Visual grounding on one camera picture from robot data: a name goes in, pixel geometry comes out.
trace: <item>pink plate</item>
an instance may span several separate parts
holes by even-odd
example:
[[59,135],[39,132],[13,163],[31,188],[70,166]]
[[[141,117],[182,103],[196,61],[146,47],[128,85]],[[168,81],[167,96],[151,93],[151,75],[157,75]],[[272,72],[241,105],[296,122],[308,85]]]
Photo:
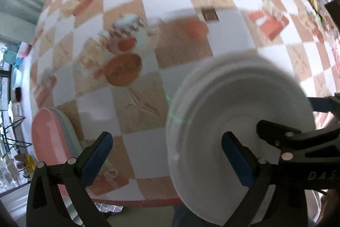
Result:
[[62,125],[50,109],[41,109],[32,123],[32,141],[38,161],[47,165],[63,164],[72,157]]

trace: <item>silver bolt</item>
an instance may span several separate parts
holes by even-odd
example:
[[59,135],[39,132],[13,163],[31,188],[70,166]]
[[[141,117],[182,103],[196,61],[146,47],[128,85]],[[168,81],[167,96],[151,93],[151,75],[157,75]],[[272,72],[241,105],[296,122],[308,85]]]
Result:
[[67,160],[67,163],[68,163],[69,165],[73,165],[73,164],[75,164],[76,161],[77,161],[77,159],[74,158],[74,157],[72,157],[72,158],[70,158],[70,159]]
[[262,165],[265,165],[265,164],[267,163],[267,160],[266,160],[266,158],[260,157],[260,158],[258,159],[258,162],[259,162],[260,164],[262,164]]
[[42,168],[43,166],[44,166],[44,162],[38,162],[38,164],[37,164],[37,168]]
[[293,137],[294,133],[293,132],[287,132],[285,135],[286,135],[286,137]]
[[293,159],[293,154],[290,152],[286,152],[281,155],[281,158],[284,161],[290,161],[291,159]]

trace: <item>checkered tablecloth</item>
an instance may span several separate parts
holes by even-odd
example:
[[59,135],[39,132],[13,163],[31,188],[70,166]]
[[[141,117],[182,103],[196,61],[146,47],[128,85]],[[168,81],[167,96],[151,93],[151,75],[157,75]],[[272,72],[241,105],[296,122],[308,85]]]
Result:
[[[205,59],[234,51],[258,53],[294,76],[309,97],[340,91],[326,35],[321,31],[325,42],[320,43],[300,22],[299,12],[312,10],[309,2],[266,1],[288,19],[273,41],[249,19],[264,0],[93,0],[76,16],[65,10],[72,0],[46,0],[32,54],[32,111],[38,111],[33,91],[44,75],[54,74],[57,84],[44,106],[64,112],[83,145],[102,131],[113,135],[113,150],[98,181],[103,185],[89,190],[96,202],[161,206],[178,201],[167,163],[167,112],[182,80]],[[160,36],[146,54],[139,53],[138,77],[127,86],[112,86],[105,76],[84,74],[77,61],[87,42],[97,43],[99,33],[126,14],[161,26]],[[191,32],[188,23],[198,21],[200,31]],[[106,188],[112,176],[115,186]]]

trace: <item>black object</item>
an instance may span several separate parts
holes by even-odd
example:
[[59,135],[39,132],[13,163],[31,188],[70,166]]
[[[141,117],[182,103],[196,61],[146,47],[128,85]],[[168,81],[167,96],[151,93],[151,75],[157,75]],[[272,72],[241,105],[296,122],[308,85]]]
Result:
[[[340,96],[309,98],[313,110],[340,113]],[[278,165],[257,158],[232,132],[222,136],[222,149],[242,185],[245,198],[225,227],[307,227],[305,190],[340,188],[340,123],[308,133],[261,120],[258,136],[281,150]],[[262,221],[252,224],[269,185],[276,185]]]
[[47,166],[44,162],[39,162],[28,193],[27,227],[79,227],[67,212],[58,184],[65,185],[85,226],[111,227],[85,188],[93,184],[112,146],[112,135],[103,132],[78,158],[70,158],[62,165]]

